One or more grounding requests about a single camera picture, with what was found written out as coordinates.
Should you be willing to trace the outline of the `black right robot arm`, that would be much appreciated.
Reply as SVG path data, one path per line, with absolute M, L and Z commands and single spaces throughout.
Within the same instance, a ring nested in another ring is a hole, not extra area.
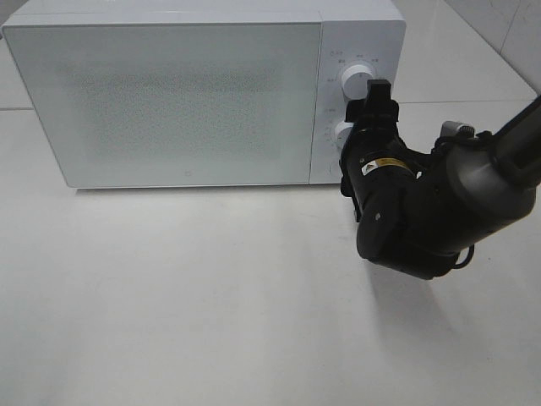
M 387 80 L 347 104 L 350 133 L 339 161 L 352 200 L 357 250 L 367 261 L 430 280 L 461 269 L 475 245 L 526 217 L 540 183 L 540 103 L 497 132 L 447 121 L 429 153 L 398 133 Z

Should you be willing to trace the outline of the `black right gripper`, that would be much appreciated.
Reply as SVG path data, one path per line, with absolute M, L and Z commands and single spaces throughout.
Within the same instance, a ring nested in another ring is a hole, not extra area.
M 361 218 L 367 199 L 391 184 L 389 180 L 370 180 L 371 162 L 378 169 L 390 167 L 393 173 L 414 177 L 414 166 L 407 158 L 407 146 L 400 138 L 396 123 L 399 106 L 391 100 L 388 80 L 368 80 L 365 99 L 347 104 L 345 122 L 352 128 L 339 161 L 342 171 L 341 192 L 352 199 L 355 218 Z

